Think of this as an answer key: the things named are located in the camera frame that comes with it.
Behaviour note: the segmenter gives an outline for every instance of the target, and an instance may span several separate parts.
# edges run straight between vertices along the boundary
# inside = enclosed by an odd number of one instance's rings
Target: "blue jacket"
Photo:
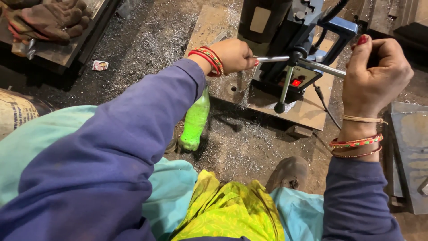
[[[100,105],[78,131],[44,149],[25,168],[19,196],[0,209],[0,240],[155,241],[141,217],[141,204],[152,192],[148,178],[174,125],[204,85],[199,66],[183,59]],[[333,158],[323,240],[402,241],[385,185],[379,163]]]

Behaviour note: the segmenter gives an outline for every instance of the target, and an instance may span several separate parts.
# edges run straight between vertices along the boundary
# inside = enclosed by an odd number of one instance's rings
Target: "turquoise fabric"
[[[324,197],[281,187],[270,194],[279,212],[286,241],[320,241]]]
[[[76,131],[94,115],[96,106],[69,107],[17,128],[0,141],[0,207],[18,195],[19,177],[27,164],[47,146]],[[143,205],[143,216],[159,241],[184,219],[198,174],[185,160],[162,158],[149,178],[153,193]],[[277,188],[274,200],[286,241],[319,241],[322,235],[323,196]]]
[[[0,207],[18,195],[19,177],[28,163],[56,140],[75,132],[96,108],[84,105],[52,112],[23,124],[0,141]],[[197,178],[185,160],[162,158],[155,164],[149,178],[153,193],[143,205],[143,216],[157,240],[168,240],[186,216]]]

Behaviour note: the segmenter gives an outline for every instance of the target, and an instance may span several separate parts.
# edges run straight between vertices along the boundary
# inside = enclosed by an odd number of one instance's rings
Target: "dirty shoe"
[[[266,191],[271,193],[277,187],[287,187],[299,191],[305,190],[308,178],[308,162],[302,157],[289,157],[279,162],[270,175]]]
[[[168,153],[175,151],[175,149],[177,148],[177,139],[178,139],[178,134],[174,128],[174,132],[172,133],[172,139],[169,142],[169,144],[166,146],[166,149],[164,152],[165,154],[168,154]]]

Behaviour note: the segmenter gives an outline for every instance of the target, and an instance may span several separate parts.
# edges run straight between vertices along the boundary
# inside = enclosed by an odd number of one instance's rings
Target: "fingernail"
[[[367,40],[369,39],[369,36],[367,34],[361,35],[361,37],[358,39],[357,45],[362,45],[367,43]]]

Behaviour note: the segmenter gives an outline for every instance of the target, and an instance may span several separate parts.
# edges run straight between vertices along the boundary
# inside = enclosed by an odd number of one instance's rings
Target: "candy wrapper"
[[[92,70],[106,70],[108,68],[108,62],[95,60],[92,65]]]

